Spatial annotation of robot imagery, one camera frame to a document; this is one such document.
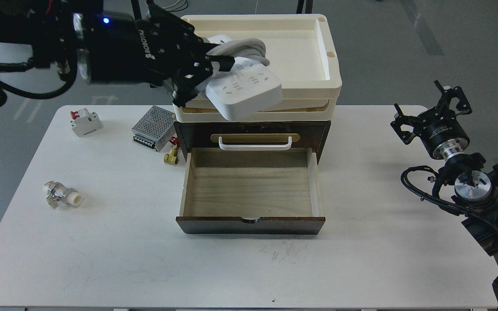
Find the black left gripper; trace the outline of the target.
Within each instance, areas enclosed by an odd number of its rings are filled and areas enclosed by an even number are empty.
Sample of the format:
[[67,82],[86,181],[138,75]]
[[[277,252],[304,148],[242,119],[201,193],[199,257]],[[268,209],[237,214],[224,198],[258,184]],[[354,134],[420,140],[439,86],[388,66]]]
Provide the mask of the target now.
[[[215,71],[228,72],[232,56],[206,55],[209,43],[190,23],[159,6],[146,19],[121,12],[73,14],[77,65],[89,84],[151,83],[172,78],[172,104],[183,108]],[[180,65],[181,54],[204,54]]]

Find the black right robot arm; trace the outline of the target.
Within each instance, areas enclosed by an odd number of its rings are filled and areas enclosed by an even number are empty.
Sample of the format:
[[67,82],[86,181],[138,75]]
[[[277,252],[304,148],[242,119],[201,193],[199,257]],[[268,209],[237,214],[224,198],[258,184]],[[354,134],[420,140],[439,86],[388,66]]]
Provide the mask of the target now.
[[[467,154],[468,135],[457,117],[472,113],[461,87],[434,82],[441,96],[437,105],[417,116],[406,115],[399,104],[391,127],[404,144],[419,138],[429,157],[443,160],[437,171],[427,165],[407,168],[401,183],[422,201],[453,215],[464,215],[464,227],[490,256],[498,254],[498,165],[483,172],[480,153]],[[492,282],[498,309],[498,277]]]

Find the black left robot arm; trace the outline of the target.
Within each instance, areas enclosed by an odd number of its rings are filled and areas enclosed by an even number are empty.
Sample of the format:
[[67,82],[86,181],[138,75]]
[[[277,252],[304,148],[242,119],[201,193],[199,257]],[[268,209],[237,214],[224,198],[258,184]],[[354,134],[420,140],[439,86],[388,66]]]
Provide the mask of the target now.
[[95,85],[168,83],[172,103],[192,100],[214,73],[228,72],[233,56],[214,54],[217,44],[171,10],[146,0],[131,12],[105,9],[102,0],[0,0],[0,74],[54,68],[61,86],[26,91],[0,78],[0,108],[7,95],[50,100],[77,77]]

